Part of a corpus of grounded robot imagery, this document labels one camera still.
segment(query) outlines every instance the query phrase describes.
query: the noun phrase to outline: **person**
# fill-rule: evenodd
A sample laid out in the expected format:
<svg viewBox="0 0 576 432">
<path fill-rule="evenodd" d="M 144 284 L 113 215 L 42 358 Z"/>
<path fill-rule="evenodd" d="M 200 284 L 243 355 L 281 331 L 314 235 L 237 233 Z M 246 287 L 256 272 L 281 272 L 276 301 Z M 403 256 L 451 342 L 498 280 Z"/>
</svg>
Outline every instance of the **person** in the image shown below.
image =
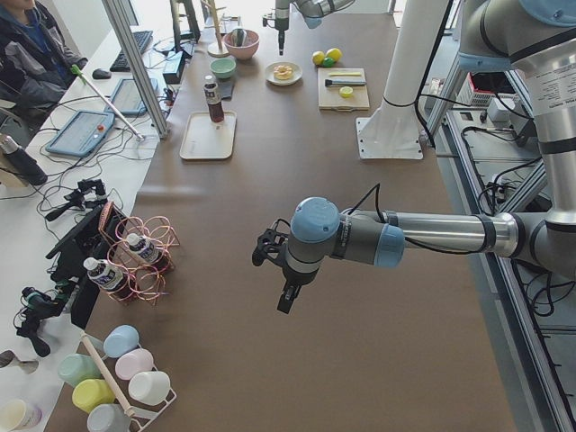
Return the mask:
<svg viewBox="0 0 576 432">
<path fill-rule="evenodd" d="M 0 0 L 0 99 L 42 124 L 87 59 L 66 46 L 56 20 L 35 0 Z"/>
</svg>

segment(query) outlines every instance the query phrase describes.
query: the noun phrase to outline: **small bowl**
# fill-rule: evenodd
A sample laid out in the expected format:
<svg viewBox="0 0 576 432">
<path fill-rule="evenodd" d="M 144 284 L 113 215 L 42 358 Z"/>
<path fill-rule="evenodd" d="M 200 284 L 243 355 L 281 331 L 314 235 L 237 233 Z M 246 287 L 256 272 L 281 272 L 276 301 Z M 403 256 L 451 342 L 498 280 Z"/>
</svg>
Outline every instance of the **small bowl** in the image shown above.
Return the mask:
<svg viewBox="0 0 576 432">
<path fill-rule="evenodd" d="M 234 44 L 232 44 L 231 32 L 224 35 L 222 38 L 222 41 L 226 46 L 226 50 L 228 50 L 231 56 L 238 60 L 252 59 L 252 56 L 254 56 L 258 50 L 258 45 L 260 43 L 260 37 L 258 36 L 258 33 L 251 30 L 246 30 L 246 33 L 246 40 L 244 40 L 244 45 L 241 47 L 235 47 Z"/>
<path fill-rule="evenodd" d="M 231 58 L 218 58 L 210 64 L 210 70 L 217 78 L 230 78 L 236 70 L 236 62 Z"/>
</svg>

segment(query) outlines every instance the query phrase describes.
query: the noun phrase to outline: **green bowl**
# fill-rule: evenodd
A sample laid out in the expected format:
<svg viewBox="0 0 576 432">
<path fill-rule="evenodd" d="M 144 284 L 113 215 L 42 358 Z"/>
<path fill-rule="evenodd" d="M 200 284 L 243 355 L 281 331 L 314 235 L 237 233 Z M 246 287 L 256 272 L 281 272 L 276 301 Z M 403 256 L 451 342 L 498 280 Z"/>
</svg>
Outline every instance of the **green bowl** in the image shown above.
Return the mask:
<svg viewBox="0 0 576 432">
<path fill-rule="evenodd" d="M 217 78 L 230 78 L 236 70 L 236 62 L 231 58 L 218 58 L 210 64 L 210 70 Z"/>
</svg>

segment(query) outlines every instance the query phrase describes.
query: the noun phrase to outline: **lemon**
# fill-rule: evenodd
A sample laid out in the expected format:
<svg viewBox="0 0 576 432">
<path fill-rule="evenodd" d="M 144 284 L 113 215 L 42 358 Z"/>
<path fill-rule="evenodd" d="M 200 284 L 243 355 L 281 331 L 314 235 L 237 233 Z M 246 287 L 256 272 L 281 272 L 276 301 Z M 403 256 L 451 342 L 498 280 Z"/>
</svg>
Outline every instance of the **lemon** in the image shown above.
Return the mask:
<svg viewBox="0 0 576 432">
<path fill-rule="evenodd" d="M 338 93 L 340 94 L 340 96 L 347 98 L 352 96 L 352 94 L 354 93 L 354 88 L 348 86 L 340 87 Z"/>
<path fill-rule="evenodd" d="M 326 51 L 326 57 L 330 57 L 334 61 L 339 61 L 342 59 L 342 51 L 340 48 L 330 48 L 328 51 Z"/>
<path fill-rule="evenodd" d="M 334 61 L 334 59 L 332 57 L 325 57 L 322 60 L 322 67 L 323 68 L 332 68 L 334 66 L 334 63 L 336 63 L 336 61 Z"/>
<path fill-rule="evenodd" d="M 322 64 L 322 60 L 326 57 L 326 54 L 322 51 L 314 51 L 312 53 L 312 63 L 316 66 L 320 66 Z"/>
</svg>

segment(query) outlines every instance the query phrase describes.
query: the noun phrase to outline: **green handle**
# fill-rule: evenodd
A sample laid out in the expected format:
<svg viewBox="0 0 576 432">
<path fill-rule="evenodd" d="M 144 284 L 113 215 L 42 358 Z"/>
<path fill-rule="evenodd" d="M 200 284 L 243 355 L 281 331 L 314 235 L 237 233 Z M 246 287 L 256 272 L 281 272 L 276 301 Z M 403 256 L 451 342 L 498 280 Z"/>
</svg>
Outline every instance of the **green handle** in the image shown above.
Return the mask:
<svg viewBox="0 0 576 432">
<path fill-rule="evenodd" d="M 83 82 L 86 82 L 86 79 L 84 78 L 84 74 L 82 73 L 82 71 L 80 70 L 80 67 L 78 67 L 78 65 L 72 65 L 70 67 L 70 72 L 72 72 L 77 77 L 80 77 L 80 79 L 82 79 Z"/>
</svg>

